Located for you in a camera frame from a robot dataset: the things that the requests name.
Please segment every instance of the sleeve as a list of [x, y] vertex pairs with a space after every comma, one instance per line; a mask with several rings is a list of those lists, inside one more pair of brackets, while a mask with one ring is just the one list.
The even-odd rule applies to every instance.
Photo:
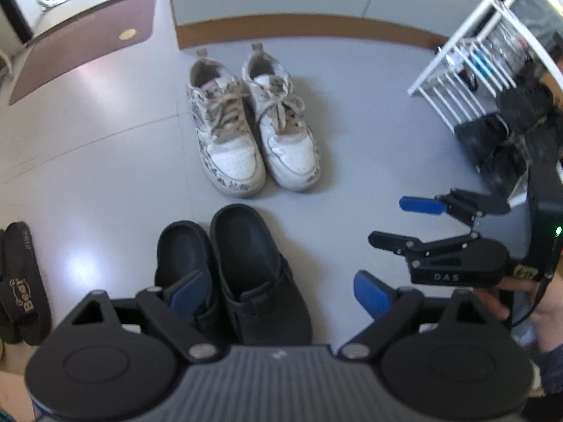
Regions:
[[534, 358], [542, 375], [542, 386], [547, 393], [563, 392], [563, 344]]

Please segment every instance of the black cable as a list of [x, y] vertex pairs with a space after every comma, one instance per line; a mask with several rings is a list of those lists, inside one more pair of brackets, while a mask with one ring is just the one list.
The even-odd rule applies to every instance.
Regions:
[[532, 303], [530, 310], [526, 313], [526, 315], [523, 318], [518, 319], [518, 321], [514, 322], [511, 328], [519, 326], [532, 315], [532, 313], [536, 310], [538, 305], [541, 303], [542, 298], [545, 295], [545, 291], [547, 290], [547, 286], [550, 284], [550, 282], [551, 282], [551, 278], [549, 279], [544, 278], [540, 281], [538, 291], [536, 292], [536, 297], [534, 298], [534, 303]]

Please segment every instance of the blue gripper pad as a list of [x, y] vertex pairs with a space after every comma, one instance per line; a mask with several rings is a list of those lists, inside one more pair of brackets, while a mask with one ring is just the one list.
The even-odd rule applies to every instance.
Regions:
[[199, 271], [190, 273], [182, 280], [185, 280], [185, 283], [170, 297], [170, 308], [175, 314], [187, 319], [192, 317], [195, 310], [205, 301], [210, 281]]
[[399, 200], [403, 211], [421, 212], [422, 214], [440, 215], [448, 207], [435, 198], [403, 197]]
[[354, 296], [370, 316], [377, 319], [396, 300], [396, 291], [365, 270], [354, 277]]

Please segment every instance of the black shoe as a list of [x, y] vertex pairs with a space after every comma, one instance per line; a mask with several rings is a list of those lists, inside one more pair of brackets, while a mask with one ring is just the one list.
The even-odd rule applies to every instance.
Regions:
[[[218, 347], [226, 348], [235, 343], [220, 292], [217, 264], [205, 230], [188, 220], [168, 225], [158, 240], [157, 264], [154, 283], [164, 289], [164, 301], [171, 304], [173, 311]], [[204, 285], [208, 288], [204, 304], [192, 315], [181, 310], [182, 303], [172, 304], [172, 298], [183, 286], [182, 279], [196, 270], [201, 271], [209, 283]]]
[[556, 129], [544, 123], [528, 132], [525, 137], [525, 144], [531, 163], [557, 163], [559, 160], [559, 145]]
[[487, 114], [471, 122], [460, 123], [455, 136], [471, 164], [479, 167], [495, 148], [508, 138], [508, 126], [497, 113]]
[[221, 209], [211, 223], [221, 287], [242, 344], [309, 345], [311, 318], [264, 220], [249, 206]]
[[527, 161], [522, 150], [507, 145], [482, 164], [480, 174], [491, 193], [508, 199], [526, 171]]
[[496, 105], [511, 132], [523, 135], [554, 107], [553, 94], [537, 79], [500, 92]]

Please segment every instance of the screw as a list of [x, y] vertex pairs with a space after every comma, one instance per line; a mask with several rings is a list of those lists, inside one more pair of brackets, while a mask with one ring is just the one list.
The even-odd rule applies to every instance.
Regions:
[[369, 355], [369, 347], [365, 344], [350, 343], [346, 344], [340, 351], [342, 355], [351, 360], [361, 360]]
[[200, 343], [194, 344], [188, 349], [190, 354], [196, 360], [205, 360], [213, 357], [217, 353], [217, 348], [213, 344]]

